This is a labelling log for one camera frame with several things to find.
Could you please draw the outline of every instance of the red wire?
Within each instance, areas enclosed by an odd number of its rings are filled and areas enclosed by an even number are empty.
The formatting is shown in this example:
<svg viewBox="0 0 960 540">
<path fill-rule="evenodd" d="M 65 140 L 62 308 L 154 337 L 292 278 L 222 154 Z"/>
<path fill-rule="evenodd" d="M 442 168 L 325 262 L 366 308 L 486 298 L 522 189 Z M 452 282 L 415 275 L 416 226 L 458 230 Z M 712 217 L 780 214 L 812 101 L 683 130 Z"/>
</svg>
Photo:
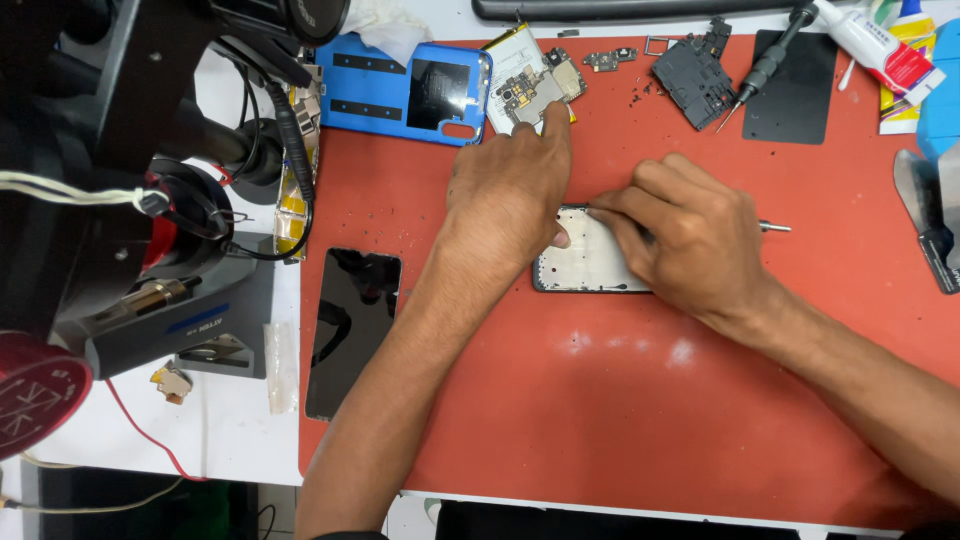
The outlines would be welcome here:
<svg viewBox="0 0 960 540">
<path fill-rule="evenodd" d="M 184 477 L 185 479 L 194 480 L 194 481 L 208 480 L 204 478 L 191 477 L 190 475 L 186 474 L 186 471 L 183 470 L 183 467 L 180 467 L 180 462 L 177 461 L 177 457 L 174 455 L 174 453 L 169 448 L 163 446 L 163 443 L 159 442 L 158 440 L 148 435 L 144 430 L 140 428 L 140 426 L 136 424 L 136 422 L 133 421 L 133 417 L 129 414 L 129 412 L 127 412 L 127 408 L 123 406 L 123 402 L 120 401 L 120 394 L 117 394 L 117 389 L 113 387 L 113 382 L 110 379 L 104 380 L 104 382 L 107 384 L 107 388 L 110 389 L 110 393 L 113 394 L 113 399 L 117 401 L 118 405 L 120 405 L 120 410 L 122 410 L 124 415 L 127 416 L 127 420 L 130 420 L 130 423 L 133 426 L 133 428 L 137 430 L 141 435 L 143 435 L 148 441 L 162 448 L 167 453 L 167 455 L 170 456 L 170 460 L 173 461 L 174 467 L 177 468 L 177 472 L 180 473 L 182 477 Z"/>
<path fill-rule="evenodd" d="M 220 165 L 210 164 L 211 167 L 220 171 L 220 174 L 224 175 L 224 178 L 220 181 L 220 185 L 230 185 L 233 184 L 233 175 L 231 175 L 227 170 Z"/>
</svg>

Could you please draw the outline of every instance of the red work mat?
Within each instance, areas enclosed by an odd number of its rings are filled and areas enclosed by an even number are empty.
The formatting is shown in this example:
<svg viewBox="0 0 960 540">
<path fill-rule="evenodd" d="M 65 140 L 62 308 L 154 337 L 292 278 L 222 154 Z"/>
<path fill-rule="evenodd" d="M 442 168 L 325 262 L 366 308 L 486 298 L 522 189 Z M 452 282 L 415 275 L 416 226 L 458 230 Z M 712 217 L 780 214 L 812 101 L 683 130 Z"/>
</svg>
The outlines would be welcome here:
<svg viewBox="0 0 960 540">
<path fill-rule="evenodd" d="M 540 45 L 581 59 L 622 46 L 642 51 L 643 41 Z M 737 82 L 753 41 L 736 36 L 724 55 Z M 763 238 L 763 263 L 789 287 L 960 382 L 949 338 L 960 296 L 940 293 L 894 188 L 894 155 L 914 149 L 914 137 L 876 134 L 876 81 L 858 69 L 845 92 L 834 90 L 822 146 L 781 144 L 744 140 L 743 111 L 719 135 L 719 122 L 698 133 L 656 84 L 643 91 L 654 60 L 640 55 L 607 73 L 585 66 L 588 90 L 572 103 L 579 121 L 565 200 L 583 203 L 625 185 L 638 161 L 682 152 L 750 191 L 760 218 L 794 228 Z M 841 54 L 838 75 L 848 62 Z M 340 130 L 325 130 L 322 145 L 301 273 L 302 396 L 324 251 L 400 256 L 402 309 L 444 221 L 457 152 Z M 530 278 L 520 276 L 450 372 L 405 488 L 871 528 L 905 528 L 948 511 L 774 362 L 655 296 L 540 293 Z M 301 471 L 325 428 L 301 414 Z"/>
</svg>

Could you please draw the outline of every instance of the adhesive glue tube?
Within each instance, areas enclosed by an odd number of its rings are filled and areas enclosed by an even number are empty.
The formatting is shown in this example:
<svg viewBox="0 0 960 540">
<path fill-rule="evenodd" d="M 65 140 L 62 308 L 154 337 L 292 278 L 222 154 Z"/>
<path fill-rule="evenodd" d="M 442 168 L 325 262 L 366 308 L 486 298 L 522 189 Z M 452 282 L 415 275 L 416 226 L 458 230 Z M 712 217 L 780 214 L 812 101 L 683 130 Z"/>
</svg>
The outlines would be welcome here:
<svg viewBox="0 0 960 540">
<path fill-rule="evenodd" d="M 933 59 L 937 42 L 937 25 L 933 17 L 920 9 L 920 0 L 904 0 L 900 17 L 890 27 L 890 34 L 911 49 Z M 920 120 L 920 106 L 911 106 L 899 92 L 887 87 L 880 89 L 880 134 L 914 134 Z"/>
<path fill-rule="evenodd" d="M 842 12 L 827 0 L 813 0 L 830 37 L 888 88 L 919 105 L 947 75 L 924 55 L 874 24 L 862 12 Z"/>
</svg>

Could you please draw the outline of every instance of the hand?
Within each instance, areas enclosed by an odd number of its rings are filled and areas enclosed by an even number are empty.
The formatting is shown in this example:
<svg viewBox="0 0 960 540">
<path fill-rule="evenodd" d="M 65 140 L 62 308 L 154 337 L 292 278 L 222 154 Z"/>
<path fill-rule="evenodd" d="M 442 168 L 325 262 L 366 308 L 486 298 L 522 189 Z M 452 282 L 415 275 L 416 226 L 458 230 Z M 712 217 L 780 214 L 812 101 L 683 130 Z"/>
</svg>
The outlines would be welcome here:
<svg viewBox="0 0 960 540">
<path fill-rule="evenodd" d="M 453 162 L 438 245 L 470 268 L 509 270 L 509 284 L 551 244 L 569 245 L 556 214 L 571 163 L 570 118 L 560 102 L 547 106 L 542 136 L 522 122 L 513 135 L 464 147 Z"/>
<path fill-rule="evenodd" d="M 776 309 L 785 292 L 760 264 L 753 198 L 680 154 L 642 161 L 627 188 L 601 194 L 588 211 L 657 296 L 729 337 Z M 637 223 L 656 240 L 644 240 Z"/>
</svg>

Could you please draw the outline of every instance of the blue phone back cover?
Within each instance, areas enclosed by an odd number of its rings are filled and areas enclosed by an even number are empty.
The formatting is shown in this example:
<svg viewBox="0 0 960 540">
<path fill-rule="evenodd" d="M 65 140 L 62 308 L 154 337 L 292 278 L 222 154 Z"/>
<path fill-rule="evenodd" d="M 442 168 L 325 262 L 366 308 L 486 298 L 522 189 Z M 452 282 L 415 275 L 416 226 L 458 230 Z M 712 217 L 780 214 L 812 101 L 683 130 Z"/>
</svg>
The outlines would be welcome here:
<svg viewBox="0 0 960 540">
<path fill-rule="evenodd" d="M 453 146 L 483 137 L 492 60 L 485 51 L 421 43 L 406 68 L 355 33 L 316 50 L 324 68 L 321 125 Z M 444 125 L 472 128 L 468 138 Z"/>
</svg>

